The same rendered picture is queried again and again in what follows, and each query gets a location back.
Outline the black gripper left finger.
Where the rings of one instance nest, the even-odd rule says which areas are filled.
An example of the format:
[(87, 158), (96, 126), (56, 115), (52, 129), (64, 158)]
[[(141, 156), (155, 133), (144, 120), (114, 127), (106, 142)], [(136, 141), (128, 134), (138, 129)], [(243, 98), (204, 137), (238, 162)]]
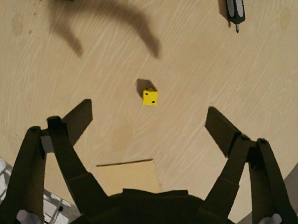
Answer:
[(0, 204), (0, 224), (43, 224), (47, 153), (55, 153), (71, 197), (88, 224), (133, 224), (87, 172), (73, 148), (92, 120), (92, 101), (84, 99), (62, 119), (47, 118), (48, 128), (27, 130)]

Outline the tan flat mat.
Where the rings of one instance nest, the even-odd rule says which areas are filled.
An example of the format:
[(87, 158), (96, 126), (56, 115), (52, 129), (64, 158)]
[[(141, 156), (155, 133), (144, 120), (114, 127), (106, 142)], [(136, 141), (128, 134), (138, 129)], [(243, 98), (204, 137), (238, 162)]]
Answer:
[(154, 159), (96, 167), (110, 196), (123, 188), (160, 193)]

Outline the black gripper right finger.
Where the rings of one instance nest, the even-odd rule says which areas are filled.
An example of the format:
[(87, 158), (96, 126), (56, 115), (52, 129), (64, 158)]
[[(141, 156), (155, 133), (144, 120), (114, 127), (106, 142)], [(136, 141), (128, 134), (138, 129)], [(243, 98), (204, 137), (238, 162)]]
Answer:
[(249, 166), (252, 224), (298, 224), (269, 142), (264, 138), (252, 141), (212, 106), (205, 128), (228, 160), (188, 224), (226, 224), (245, 163)]

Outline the yellow die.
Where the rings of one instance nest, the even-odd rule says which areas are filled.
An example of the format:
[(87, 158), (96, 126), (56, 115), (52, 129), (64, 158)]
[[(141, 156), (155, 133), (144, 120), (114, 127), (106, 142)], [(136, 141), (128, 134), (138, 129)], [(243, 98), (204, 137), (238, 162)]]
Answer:
[(143, 90), (143, 104), (146, 105), (157, 105), (157, 89), (144, 88)]

